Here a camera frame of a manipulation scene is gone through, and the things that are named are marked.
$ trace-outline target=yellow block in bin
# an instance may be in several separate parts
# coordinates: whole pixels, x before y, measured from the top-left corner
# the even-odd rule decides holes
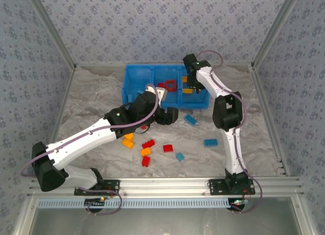
[[[128,140],[133,140],[133,133],[129,133],[128,135],[124,135],[124,137]]]
[[[149,147],[143,149],[143,150],[140,150],[140,153],[142,156],[146,156],[146,155],[150,155],[151,154],[151,150]]]
[[[192,94],[193,93],[193,89],[183,89],[183,93],[184,94]]]
[[[129,149],[132,149],[133,146],[134,146],[134,143],[131,141],[131,140],[128,140],[128,139],[124,139],[122,141],[122,144],[126,147],[128,147]]]

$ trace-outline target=purple cable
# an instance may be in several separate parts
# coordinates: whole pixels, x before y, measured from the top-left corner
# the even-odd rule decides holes
[[[247,106],[246,106],[245,102],[244,102],[244,101],[243,101],[243,100],[242,100],[238,95],[236,95],[235,93],[233,93],[233,92],[231,92],[231,91],[229,91],[229,90],[227,90],[227,89],[224,89],[224,88],[223,88],[221,85],[219,85],[218,82],[213,78],[213,75],[212,75],[213,70],[216,69],[216,68],[218,68],[218,67],[220,67],[220,66],[222,66],[222,64],[223,64],[223,58],[222,58],[222,56],[220,55],[220,53],[218,53],[218,52],[216,52],[216,51],[213,51],[213,50],[206,50],[206,51],[202,51],[202,52],[200,52],[200,53],[197,55],[197,57],[198,57],[199,55],[201,55],[202,53],[204,53],[204,52],[212,52],[212,53],[215,53],[215,54],[217,54],[217,55],[220,57],[220,59],[221,59],[221,64],[215,66],[215,67],[212,68],[211,71],[210,71],[210,76],[211,76],[212,81],[213,81],[213,82],[214,82],[214,83],[215,83],[215,84],[216,84],[220,89],[222,89],[223,91],[227,92],[228,94],[231,94],[233,97],[237,98],[237,99],[240,101],[240,103],[243,105],[243,108],[244,108],[244,117],[243,117],[243,120],[242,120],[242,122],[240,123],[239,126],[237,126],[237,127],[234,128],[234,131],[233,131],[233,135],[235,136],[235,138],[234,138],[234,144],[235,144],[236,157],[237,157],[238,160],[240,160],[239,152],[238,152],[238,147],[237,147],[236,130],[237,130],[238,128],[240,128],[241,126],[243,126],[244,123],[246,122],[246,119],[247,119]],[[250,208],[250,209],[248,209],[248,210],[246,210],[246,211],[242,211],[242,210],[239,209],[238,207],[231,205],[231,207],[237,209],[240,213],[245,214],[245,213],[249,213],[249,212],[255,210],[255,209],[256,209],[256,208],[261,204],[261,202],[262,202],[262,198],[263,198],[263,192],[262,192],[262,187],[261,187],[261,185],[259,184],[259,182],[258,182],[254,177],[252,177],[252,176],[248,173],[248,171],[244,168],[244,166],[243,166],[243,164],[242,164],[241,161],[239,161],[239,165],[240,165],[240,167],[242,168],[243,172],[244,172],[244,173],[245,173],[249,178],[251,178],[251,179],[252,179],[252,180],[253,180],[253,181],[258,185],[258,187],[259,187],[259,192],[260,192],[260,196],[259,196],[258,202],[257,202],[257,203],[252,207],[252,208]]]
[[[155,86],[152,85],[152,84],[147,84],[146,87],[148,87],[148,86],[149,86],[149,87],[152,87],[152,88],[154,89],[154,92],[155,92],[155,94],[156,94],[156,99],[155,99],[155,103],[154,103],[154,107],[153,107],[152,111],[151,111],[151,112],[150,112],[146,117],[144,117],[143,119],[141,119],[141,120],[139,120],[139,121],[137,121],[137,122],[130,123],[130,124],[125,124],[125,125],[110,125],[110,126],[98,127],[98,128],[95,128],[93,131],[91,131],[91,133],[96,132],[96,131],[100,131],[100,130],[103,130],[103,129],[107,129],[107,128],[126,128],[126,127],[132,127],[132,126],[136,126],[136,125],[138,125],[138,124],[140,124],[140,123],[143,123],[143,122],[145,122],[146,120],[148,120],[148,119],[149,119],[149,118],[150,118],[150,117],[155,113],[155,111],[157,110],[158,103],[159,103],[159,98],[158,98],[158,91],[157,91],[157,89],[156,89]],[[87,135],[89,135],[89,134],[91,134],[91,133],[88,133],[88,132],[83,133],[82,135],[80,135],[80,136],[78,136],[78,137],[75,137],[74,139],[69,140],[69,141],[65,142],[64,144],[60,145],[59,147],[56,148],[56,150],[59,150],[59,149],[65,147],[65,146],[67,146],[67,145],[73,143],[74,141],[77,141],[77,140],[79,140],[79,139],[81,139],[81,138],[83,138],[83,137],[85,137],[85,136],[87,136]],[[35,158],[31,159],[30,161],[28,161],[28,162],[24,165],[24,167],[22,168],[22,170],[20,171],[20,175],[22,175],[23,177],[34,177],[34,175],[24,174],[24,171],[25,171],[25,170],[26,170],[26,169],[27,169],[31,164],[33,164],[35,161],[37,161],[37,160],[43,158],[44,156],[47,156],[47,155],[53,153],[53,152],[54,152],[54,150],[50,150],[50,151],[45,152],[45,153],[43,153],[43,154],[40,154],[40,155],[36,156]]]
[[[120,199],[120,204],[119,204],[119,206],[118,206],[114,211],[111,211],[111,212],[104,212],[104,213],[95,213],[95,215],[97,215],[97,216],[113,215],[113,214],[115,214],[116,212],[118,212],[118,211],[121,209],[121,207],[122,207],[122,204],[123,204],[122,202],[123,202],[123,200],[122,200],[121,195],[120,195],[118,192],[115,192],[115,191],[113,191],[113,190],[91,190],[91,189],[86,189],[86,188],[79,188],[79,189],[82,190],[82,191],[85,191],[85,192],[89,192],[89,193],[104,193],[104,192],[106,192],[106,193],[112,193],[112,194],[114,194],[114,195],[116,195],[116,196],[119,197],[119,199]],[[91,206],[93,203],[95,203],[95,201],[90,202],[89,205],[88,205],[88,207],[87,207],[87,211],[90,212],[90,213],[91,213],[91,211],[90,211],[90,206]]]

